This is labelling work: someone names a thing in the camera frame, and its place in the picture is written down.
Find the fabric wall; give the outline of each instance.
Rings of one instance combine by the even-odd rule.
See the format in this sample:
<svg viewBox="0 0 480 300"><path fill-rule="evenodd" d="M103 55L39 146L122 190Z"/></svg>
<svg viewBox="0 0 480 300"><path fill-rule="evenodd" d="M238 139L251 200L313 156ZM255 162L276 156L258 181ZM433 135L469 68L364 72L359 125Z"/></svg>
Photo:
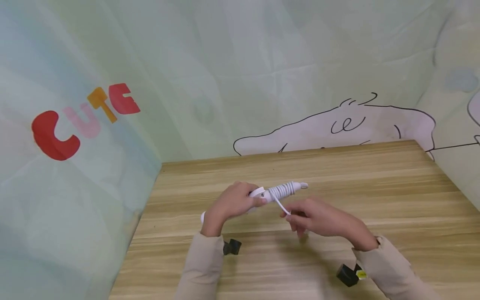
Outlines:
<svg viewBox="0 0 480 300"><path fill-rule="evenodd" d="M43 2L164 161L415 139L480 207L478 1Z"/></svg>
<svg viewBox="0 0 480 300"><path fill-rule="evenodd" d="M0 1L0 299L107 299L159 155L136 82L34 4Z"/></svg>
<svg viewBox="0 0 480 300"><path fill-rule="evenodd" d="M480 208L474 0L0 0L0 298L106 299L162 161L415 139Z"/></svg>

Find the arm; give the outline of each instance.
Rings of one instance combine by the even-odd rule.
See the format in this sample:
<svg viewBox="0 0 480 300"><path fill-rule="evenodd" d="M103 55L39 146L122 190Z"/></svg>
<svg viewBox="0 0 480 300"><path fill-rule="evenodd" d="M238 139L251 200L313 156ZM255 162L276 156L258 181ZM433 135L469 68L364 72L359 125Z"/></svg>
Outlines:
<svg viewBox="0 0 480 300"><path fill-rule="evenodd" d="M353 245L359 265L390 300L439 300L410 268L410 263L383 237L376 238L358 218L323 201L306 199L282 213L292 231L301 236L306 229L322 236L341 236Z"/></svg>
<svg viewBox="0 0 480 300"><path fill-rule="evenodd" d="M265 199L248 197L256 188L258 186L254 184L237 181L206 211L202 230L193 237L190 245L175 300L216 299L223 264L223 225L229 218L266 203Z"/></svg>
<svg viewBox="0 0 480 300"><path fill-rule="evenodd" d="M410 263L384 237L370 251L353 249L358 264L391 300L439 300L440 296L413 273Z"/></svg>
<svg viewBox="0 0 480 300"><path fill-rule="evenodd" d="M223 264L223 239L197 233L192 240L175 300L213 300Z"/></svg>

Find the hand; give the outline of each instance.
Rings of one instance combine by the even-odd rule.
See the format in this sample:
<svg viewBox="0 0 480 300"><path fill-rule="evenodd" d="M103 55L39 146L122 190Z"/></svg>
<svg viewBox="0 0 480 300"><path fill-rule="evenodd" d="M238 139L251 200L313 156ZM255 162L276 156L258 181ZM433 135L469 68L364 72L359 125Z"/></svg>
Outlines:
<svg viewBox="0 0 480 300"><path fill-rule="evenodd" d="M220 236L225 221L243 215L252 207L265 205L266 199L248 196L257 188L255 184L240 181L227 187L205 212L204 225L200 233L207 237Z"/></svg>
<svg viewBox="0 0 480 300"><path fill-rule="evenodd" d="M326 237L346 238L360 251L378 248L377 239L361 220L322 200L308 198L287 204L285 208L292 215L287 216L282 211L280 216L290 223L292 231L296 231L299 237L305 230L310 230Z"/></svg>

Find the letter c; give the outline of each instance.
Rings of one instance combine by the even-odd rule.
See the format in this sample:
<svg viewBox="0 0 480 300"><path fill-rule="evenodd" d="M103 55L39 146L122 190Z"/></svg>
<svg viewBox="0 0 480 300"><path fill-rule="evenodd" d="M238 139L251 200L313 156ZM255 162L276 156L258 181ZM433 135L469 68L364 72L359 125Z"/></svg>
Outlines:
<svg viewBox="0 0 480 300"><path fill-rule="evenodd" d="M80 148L80 140L72 135L66 141L55 137L55 126L59 115L53 110L45 111L35 117L32 122L33 139L40 149L55 160L66 160Z"/></svg>

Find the person's left hand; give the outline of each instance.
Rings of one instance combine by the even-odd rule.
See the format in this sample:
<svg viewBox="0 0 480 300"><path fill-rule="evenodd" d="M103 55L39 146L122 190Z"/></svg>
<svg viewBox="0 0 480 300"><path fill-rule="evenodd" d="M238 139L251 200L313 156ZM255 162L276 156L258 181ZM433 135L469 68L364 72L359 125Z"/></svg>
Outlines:
<svg viewBox="0 0 480 300"><path fill-rule="evenodd" d="M206 211L201 233L207 237L220 236L225 221L243 215L252 207L265 205L266 199L248 196L257 188L255 184L240 181L227 187Z"/></svg>

